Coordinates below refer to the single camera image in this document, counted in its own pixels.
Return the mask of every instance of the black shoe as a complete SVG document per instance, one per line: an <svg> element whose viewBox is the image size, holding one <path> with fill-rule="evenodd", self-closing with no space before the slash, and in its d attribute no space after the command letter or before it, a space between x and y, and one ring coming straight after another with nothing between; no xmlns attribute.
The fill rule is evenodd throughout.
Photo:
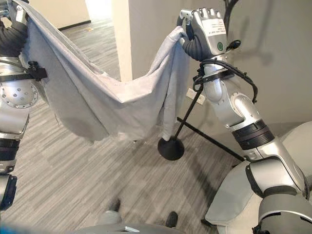
<svg viewBox="0 0 312 234"><path fill-rule="evenodd" d="M177 218L178 218L177 213L172 211L167 218L166 227L175 228L177 225Z"/></svg>
<svg viewBox="0 0 312 234"><path fill-rule="evenodd" d="M120 204L121 204L120 199L119 199L119 198L115 198L115 199L111 202L110 206L108 207L108 210L109 210L109 211L116 211L116 212L118 212L119 209L120 209Z"/></svg>

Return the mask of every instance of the white sticker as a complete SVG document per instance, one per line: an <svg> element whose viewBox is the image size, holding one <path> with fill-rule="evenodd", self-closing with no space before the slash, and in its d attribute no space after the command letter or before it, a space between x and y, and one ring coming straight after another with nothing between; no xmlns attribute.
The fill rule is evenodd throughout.
<svg viewBox="0 0 312 234"><path fill-rule="evenodd" d="M211 37L215 35L226 34L222 19L206 19L202 22L207 36Z"/></svg>

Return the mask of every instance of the tripod base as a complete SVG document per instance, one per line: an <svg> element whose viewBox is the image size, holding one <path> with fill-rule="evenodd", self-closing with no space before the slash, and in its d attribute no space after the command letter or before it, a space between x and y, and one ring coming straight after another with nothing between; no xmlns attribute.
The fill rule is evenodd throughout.
<svg viewBox="0 0 312 234"><path fill-rule="evenodd" d="M171 137L168 141L161 138L158 142L158 151L165 159L174 161L184 154L184 146L180 139Z"/></svg>

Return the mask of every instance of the gray cloth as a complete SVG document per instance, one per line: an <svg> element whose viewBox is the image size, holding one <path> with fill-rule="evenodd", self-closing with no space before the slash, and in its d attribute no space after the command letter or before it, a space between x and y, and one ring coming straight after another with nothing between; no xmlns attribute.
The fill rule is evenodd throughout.
<svg viewBox="0 0 312 234"><path fill-rule="evenodd" d="M158 123L163 138L170 138L189 73L189 58L177 43L184 33L181 27L166 37L146 75L119 82L92 64L33 7L13 1L30 17L23 60L38 61L47 70L48 78L37 87L67 129L89 140L108 135L133 140L145 138Z"/></svg>

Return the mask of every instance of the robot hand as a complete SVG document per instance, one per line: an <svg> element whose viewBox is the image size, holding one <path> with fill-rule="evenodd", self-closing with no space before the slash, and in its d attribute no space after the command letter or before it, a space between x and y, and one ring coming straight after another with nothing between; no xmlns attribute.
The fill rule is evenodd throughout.
<svg viewBox="0 0 312 234"><path fill-rule="evenodd" d="M203 61L226 52L226 30L220 12L210 8L182 10L177 20L186 20L187 37L180 39L184 51L193 59Z"/></svg>

